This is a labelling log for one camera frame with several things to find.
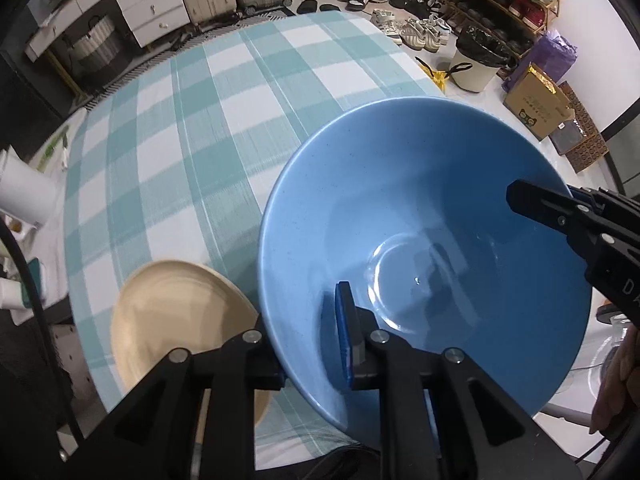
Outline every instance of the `beige plate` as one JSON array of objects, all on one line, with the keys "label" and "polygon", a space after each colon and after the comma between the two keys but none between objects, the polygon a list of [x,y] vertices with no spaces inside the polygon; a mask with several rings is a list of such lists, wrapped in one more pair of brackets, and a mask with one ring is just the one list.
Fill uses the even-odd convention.
[{"label": "beige plate", "polygon": [[[258,315],[246,296],[208,267],[160,260],[140,267],[125,282],[111,319],[111,349],[127,390],[135,386],[168,351],[219,348],[251,329]],[[202,441],[207,394],[196,440]],[[255,423],[267,410],[268,392],[256,392]]]}]

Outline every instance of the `white wall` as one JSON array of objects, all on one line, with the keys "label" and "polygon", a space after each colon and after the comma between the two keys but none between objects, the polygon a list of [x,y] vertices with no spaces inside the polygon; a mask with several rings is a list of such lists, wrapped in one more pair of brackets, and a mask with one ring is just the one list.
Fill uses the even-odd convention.
[{"label": "white wall", "polygon": [[562,0],[552,26],[578,47],[566,80],[602,131],[640,97],[640,50],[608,0]]}]

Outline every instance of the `plastic bag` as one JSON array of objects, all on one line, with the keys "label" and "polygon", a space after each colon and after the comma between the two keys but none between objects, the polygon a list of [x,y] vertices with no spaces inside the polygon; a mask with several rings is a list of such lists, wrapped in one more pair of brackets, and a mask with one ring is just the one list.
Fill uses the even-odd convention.
[{"label": "plastic bag", "polygon": [[502,83],[502,88],[507,92],[511,90],[530,63],[540,67],[540,70],[557,83],[576,59],[578,59],[577,47],[560,36],[557,30],[550,29],[531,47],[513,74]]},{"label": "plastic bag", "polygon": [[460,54],[484,66],[500,68],[507,65],[510,54],[493,36],[469,25],[458,36],[456,47]]}]

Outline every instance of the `trash can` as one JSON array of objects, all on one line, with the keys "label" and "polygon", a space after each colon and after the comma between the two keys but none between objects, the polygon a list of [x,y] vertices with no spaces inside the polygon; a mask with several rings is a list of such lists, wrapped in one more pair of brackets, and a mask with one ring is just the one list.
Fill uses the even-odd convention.
[{"label": "trash can", "polygon": [[466,27],[456,41],[456,54],[450,67],[471,63],[471,69],[451,74],[453,81],[470,92],[481,92],[498,69],[507,65],[510,54],[495,38],[473,25]]}]

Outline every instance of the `checkered tablecloth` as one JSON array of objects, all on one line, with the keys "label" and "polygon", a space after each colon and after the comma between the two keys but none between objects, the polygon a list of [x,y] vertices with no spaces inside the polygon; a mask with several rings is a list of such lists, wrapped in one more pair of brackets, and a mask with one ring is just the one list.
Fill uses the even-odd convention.
[{"label": "checkered tablecloth", "polygon": [[[191,260],[258,306],[260,218],[289,157],[345,110],[425,94],[442,95],[371,23],[320,12],[187,50],[94,109],[70,150],[65,255],[74,320],[107,410],[125,393],[110,323],[127,276],[158,258]],[[289,385],[256,430],[257,463],[307,460],[348,441]]]}]

